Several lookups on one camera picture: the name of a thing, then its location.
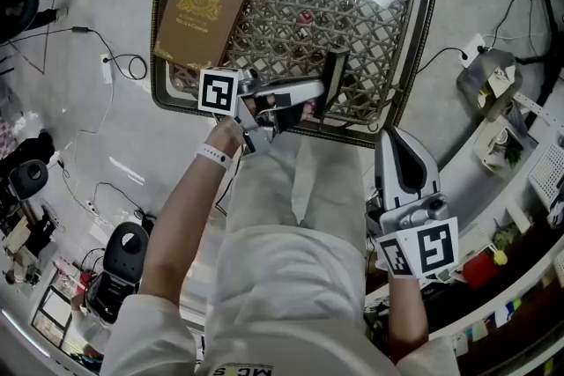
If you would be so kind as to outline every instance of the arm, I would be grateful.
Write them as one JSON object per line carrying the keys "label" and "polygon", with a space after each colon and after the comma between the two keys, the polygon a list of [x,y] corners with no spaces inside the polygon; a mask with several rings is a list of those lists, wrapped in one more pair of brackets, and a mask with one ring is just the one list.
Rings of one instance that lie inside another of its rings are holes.
{"label": "arm", "polygon": [[419,280],[389,276],[389,281],[390,355],[396,363],[425,344],[429,340],[429,330]]}
{"label": "arm", "polygon": [[19,265],[21,265],[22,267],[24,266],[24,259],[21,256],[20,253],[16,253],[12,255],[13,261],[15,261],[16,263],[18,263]]}
{"label": "arm", "polygon": [[[206,143],[229,157],[237,152],[239,130],[227,119],[211,132]],[[140,294],[180,303],[184,278],[194,261],[205,223],[226,170],[197,155],[157,219],[152,231]]]}
{"label": "arm", "polygon": [[82,306],[82,303],[85,300],[85,294],[84,293],[79,293],[78,295],[73,296],[70,299],[70,310],[72,312],[82,312],[80,310],[80,306]]}

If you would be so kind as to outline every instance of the power strip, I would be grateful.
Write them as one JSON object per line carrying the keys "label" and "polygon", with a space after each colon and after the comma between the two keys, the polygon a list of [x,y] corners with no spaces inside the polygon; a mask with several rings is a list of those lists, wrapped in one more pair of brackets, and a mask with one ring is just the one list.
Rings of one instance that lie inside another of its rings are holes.
{"label": "power strip", "polygon": [[531,110],[536,116],[542,119],[550,127],[555,127],[562,135],[564,135],[564,124],[558,121],[548,110],[542,108],[537,102],[530,100],[524,94],[516,92],[513,99],[519,102],[522,106]]}
{"label": "power strip", "polygon": [[466,45],[466,47],[463,48],[463,51],[468,55],[468,58],[466,60],[463,60],[462,54],[460,54],[458,56],[458,62],[465,68],[468,68],[479,55],[478,46],[485,45],[486,42],[484,41],[484,37],[481,34],[476,33],[471,41]]}
{"label": "power strip", "polygon": [[104,83],[106,85],[111,85],[114,83],[114,77],[112,75],[112,63],[108,61],[108,58],[108,54],[100,55],[100,62],[102,64],[102,77],[104,79]]}

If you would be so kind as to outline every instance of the shelf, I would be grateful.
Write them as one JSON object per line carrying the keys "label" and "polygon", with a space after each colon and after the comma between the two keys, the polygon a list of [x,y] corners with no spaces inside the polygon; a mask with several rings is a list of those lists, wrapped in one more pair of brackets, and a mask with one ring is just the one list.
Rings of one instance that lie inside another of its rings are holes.
{"label": "shelf", "polygon": [[498,307],[505,306],[509,301],[519,298],[527,292],[553,265],[554,257],[564,248],[564,236],[554,244],[553,247],[540,259],[529,271],[527,271],[520,279],[510,285],[506,290],[502,291],[495,298],[489,300],[473,312],[465,315],[463,318],[450,323],[447,327],[434,331],[429,338],[437,338],[441,336],[454,335],[461,330],[470,327],[476,321],[483,320],[491,312]]}
{"label": "shelf", "polygon": [[470,252],[478,252],[493,237],[496,224],[507,224],[511,217],[507,213],[507,200],[513,199],[522,210],[527,210],[533,203],[539,203],[534,190],[529,184],[528,175],[542,157],[550,143],[556,140],[556,129],[551,129],[535,148],[529,158],[523,162],[514,177],[501,192],[465,227],[460,234],[459,253],[462,260]]}
{"label": "shelf", "polygon": [[541,366],[544,362],[546,362],[549,358],[554,356],[558,351],[564,348],[564,335],[559,338],[555,343],[550,345],[546,350],[538,354],[536,357],[531,359],[522,367],[508,373],[507,376],[525,376],[529,372],[532,372],[535,368]]}

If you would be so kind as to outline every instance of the white shirt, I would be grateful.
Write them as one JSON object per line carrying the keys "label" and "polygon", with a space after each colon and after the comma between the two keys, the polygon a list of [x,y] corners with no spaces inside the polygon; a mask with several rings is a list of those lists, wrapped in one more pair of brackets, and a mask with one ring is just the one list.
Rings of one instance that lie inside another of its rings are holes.
{"label": "white shirt", "polygon": [[91,312],[71,310],[72,322],[78,334],[100,354],[104,354],[111,330],[100,323],[100,319]]}
{"label": "white shirt", "polygon": [[18,284],[22,284],[26,281],[27,277],[27,270],[29,269],[30,265],[33,265],[37,262],[35,256],[30,253],[26,247],[21,247],[18,251],[19,259],[21,263],[18,263],[16,260],[13,261],[12,269],[14,270],[14,280]]}
{"label": "white shirt", "polygon": [[204,362],[170,301],[125,300],[103,375],[426,376],[458,374],[446,340],[395,367],[363,335],[364,258],[323,232],[282,225],[226,238],[209,299]]}

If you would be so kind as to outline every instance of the white wristband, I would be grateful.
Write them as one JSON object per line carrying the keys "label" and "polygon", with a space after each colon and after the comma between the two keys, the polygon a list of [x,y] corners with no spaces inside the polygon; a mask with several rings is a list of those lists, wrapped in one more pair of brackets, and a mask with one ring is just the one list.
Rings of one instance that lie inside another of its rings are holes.
{"label": "white wristband", "polygon": [[226,170],[228,170],[233,163],[233,161],[227,154],[223,153],[222,151],[218,151],[216,148],[206,143],[201,143],[198,146],[196,155],[198,154],[203,155],[211,161],[216,162],[218,165],[223,166]]}

